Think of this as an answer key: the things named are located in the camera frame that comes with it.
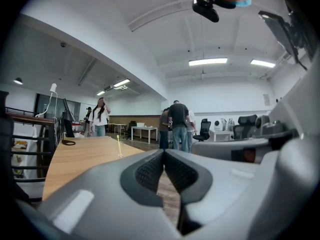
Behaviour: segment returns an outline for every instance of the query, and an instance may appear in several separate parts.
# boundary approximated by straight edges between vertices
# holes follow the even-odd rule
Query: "white ceiling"
[[[252,0],[249,7],[215,7],[213,23],[193,12],[192,0],[111,0],[131,31],[155,56],[166,78],[245,76],[260,78],[272,70],[250,65],[252,59],[276,62],[284,53],[259,18],[260,10],[286,17],[283,0]],[[228,57],[227,65],[189,67],[188,61]]]
[[[79,88],[94,96],[107,86],[126,78],[97,60],[83,83],[78,86],[93,58],[69,44],[61,47],[61,42],[46,33],[17,24],[12,29],[2,54],[1,81],[12,84],[15,78],[20,77],[25,87],[35,89],[35,80],[40,79]],[[138,86],[134,82],[127,85],[130,88]]]

